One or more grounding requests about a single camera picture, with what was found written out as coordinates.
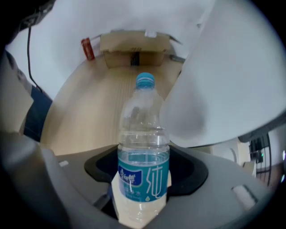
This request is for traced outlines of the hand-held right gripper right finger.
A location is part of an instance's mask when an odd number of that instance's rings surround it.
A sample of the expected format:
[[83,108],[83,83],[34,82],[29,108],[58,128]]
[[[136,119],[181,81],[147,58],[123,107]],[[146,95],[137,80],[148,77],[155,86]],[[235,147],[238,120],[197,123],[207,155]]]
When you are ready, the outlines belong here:
[[240,165],[172,146],[167,205],[144,229],[242,229],[268,205],[269,188]]

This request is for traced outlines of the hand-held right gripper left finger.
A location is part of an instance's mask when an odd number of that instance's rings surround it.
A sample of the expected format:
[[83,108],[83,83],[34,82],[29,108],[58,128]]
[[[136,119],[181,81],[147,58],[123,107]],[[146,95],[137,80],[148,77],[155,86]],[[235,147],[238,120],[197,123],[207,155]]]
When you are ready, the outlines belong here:
[[11,229],[119,229],[69,181],[54,154],[17,133],[1,134],[1,218]]

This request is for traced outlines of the clear blue-capped water bottle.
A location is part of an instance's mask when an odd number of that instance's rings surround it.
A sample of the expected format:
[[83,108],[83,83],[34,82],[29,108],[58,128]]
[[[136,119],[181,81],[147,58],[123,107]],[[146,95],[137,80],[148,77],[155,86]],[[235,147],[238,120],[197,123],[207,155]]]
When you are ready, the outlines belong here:
[[159,121],[162,103],[154,76],[143,72],[120,117],[119,190],[123,209],[140,224],[152,220],[166,205],[170,149]]

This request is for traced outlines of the person's legs in jeans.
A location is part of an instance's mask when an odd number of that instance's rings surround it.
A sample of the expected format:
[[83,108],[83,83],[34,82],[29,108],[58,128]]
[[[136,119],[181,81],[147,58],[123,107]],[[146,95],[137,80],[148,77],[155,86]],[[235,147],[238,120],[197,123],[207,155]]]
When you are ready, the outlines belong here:
[[26,116],[24,135],[40,142],[44,122],[52,100],[34,86],[32,86],[31,97],[34,102]]

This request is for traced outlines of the person's olive shirt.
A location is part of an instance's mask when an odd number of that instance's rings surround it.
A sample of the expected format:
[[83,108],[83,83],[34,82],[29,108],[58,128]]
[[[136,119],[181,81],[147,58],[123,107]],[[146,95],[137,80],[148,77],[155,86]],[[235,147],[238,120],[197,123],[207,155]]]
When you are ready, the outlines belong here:
[[0,131],[24,133],[26,116],[34,102],[31,92],[31,83],[5,50],[0,58]]

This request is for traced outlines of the red soda can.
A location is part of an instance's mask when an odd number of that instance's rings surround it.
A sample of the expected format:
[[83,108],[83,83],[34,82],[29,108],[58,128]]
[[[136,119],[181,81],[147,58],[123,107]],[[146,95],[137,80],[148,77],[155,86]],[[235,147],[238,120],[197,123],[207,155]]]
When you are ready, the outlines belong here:
[[85,54],[85,57],[88,61],[94,60],[95,56],[93,53],[93,48],[91,46],[91,42],[89,38],[85,38],[81,40],[81,45]]

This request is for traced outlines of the flattened cardboard sheet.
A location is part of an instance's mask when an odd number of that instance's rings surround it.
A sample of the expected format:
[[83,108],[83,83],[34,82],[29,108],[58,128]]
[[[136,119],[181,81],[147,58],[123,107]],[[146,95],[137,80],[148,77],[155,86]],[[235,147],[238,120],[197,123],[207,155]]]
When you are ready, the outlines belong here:
[[100,35],[100,52],[108,68],[160,66],[175,37],[146,30],[117,30]]

